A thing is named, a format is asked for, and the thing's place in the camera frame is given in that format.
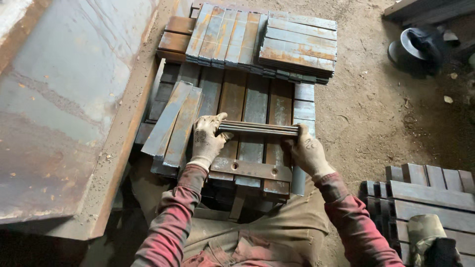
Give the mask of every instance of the dusty concrete floor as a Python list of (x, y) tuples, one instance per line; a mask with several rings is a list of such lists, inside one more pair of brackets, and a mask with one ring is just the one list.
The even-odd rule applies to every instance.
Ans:
[[(328, 86), (315, 87), (316, 135), (327, 160), (343, 174), (354, 194), (361, 181), (384, 181), (387, 165), (415, 162), (473, 171), (474, 129), (459, 104), (462, 97), (453, 95), (452, 105), (443, 101), (444, 94), (455, 94), (454, 87), (464, 85), (446, 75), (413, 79), (388, 59), (388, 45), (401, 33), (397, 25), (382, 20), (393, 0), (239, 3), (337, 21), (335, 77)], [(349, 266), (333, 226), (319, 265)]]

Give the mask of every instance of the red long-sleeve shirt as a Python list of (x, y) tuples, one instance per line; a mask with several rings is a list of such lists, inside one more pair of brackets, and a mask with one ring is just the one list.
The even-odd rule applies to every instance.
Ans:
[[(191, 217), (200, 202), (201, 186), (205, 177), (204, 169), (188, 165), (178, 185), (173, 190), (163, 193), (158, 207), (159, 215), (151, 223), (149, 236), (137, 251), (133, 266), (221, 266), (219, 261), (213, 259), (215, 255), (210, 257), (205, 251), (182, 264), (183, 246), (190, 234)], [(396, 252), (389, 247), (386, 239), (369, 218), (365, 205), (358, 198), (348, 194), (338, 173), (325, 176), (315, 186), (322, 193), (326, 202), (325, 211), (340, 234), (345, 247), (345, 256), (351, 266), (403, 267)], [(234, 261), (234, 266), (301, 265), (298, 260), (280, 262), (279, 259), (272, 258), (272, 255), (276, 254), (272, 249), (277, 249), (278, 244), (270, 246), (264, 240), (248, 236), (246, 233), (242, 236), (244, 239), (240, 238), (238, 248), (232, 256), (222, 255)]]

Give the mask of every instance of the camouflage boot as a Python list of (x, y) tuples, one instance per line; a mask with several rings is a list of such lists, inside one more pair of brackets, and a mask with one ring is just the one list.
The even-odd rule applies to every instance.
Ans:
[[(439, 217), (435, 214), (416, 215), (409, 219), (408, 233), (410, 241), (411, 260), (415, 267), (433, 266), (429, 262), (434, 262), (434, 257), (449, 259), (448, 266), (462, 266), (460, 254), (455, 249), (455, 240), (447, 238)], [(452, 252), (433, 253), (436, 248), (432, 248), (435, 243), (452, 243)]]

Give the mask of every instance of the white work glove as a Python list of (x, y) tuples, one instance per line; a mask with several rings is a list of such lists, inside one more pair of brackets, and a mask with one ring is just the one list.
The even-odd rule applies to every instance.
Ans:
[(334, 173), (335, 170), (325, 159), (323, 146), (308, 133), (308, 127), (305, 124), (295, 124), (299, 127), (297, 143), (294, 140), (285, 140), (284, 145), (292, 153), (295, 163), (308, 173), (314, 182), (320, 180), (323, 176)]
[(214, 136), (221, 121), (226, 119), (227, 113), (223, 112), (216, 116), (201, 116), (193, 126), (193, 156), (188, 164), (198, 165), (209, 172), (211, 163), (219, 154), (224, 144), (233, 138), (231, 133), (221, 133)]

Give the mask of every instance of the khaki pants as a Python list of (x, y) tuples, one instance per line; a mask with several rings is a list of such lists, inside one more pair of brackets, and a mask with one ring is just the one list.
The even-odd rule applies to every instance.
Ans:
[[(130, 175), (134, 194), (148, 224), (155, 218), (155, 207), (162, 193), (171, 189), (165, 179), (150, 172), (151, 165), (150, 157), (142, 157)], [(238, 244), (239, 231), (247, 230), (251, 235), (292, 247), (316, 266), (323, 238), (328, 234), (329, 220), (323, 204), (321, 193), (307, 176), (305, 196), (292, 196), (286, 205), (275, 206), (254, 222), (237, 224), (193, 218), (183, 259), (198, 254), (210, 241), (218, 242), (225, 252), (232, 254)]]

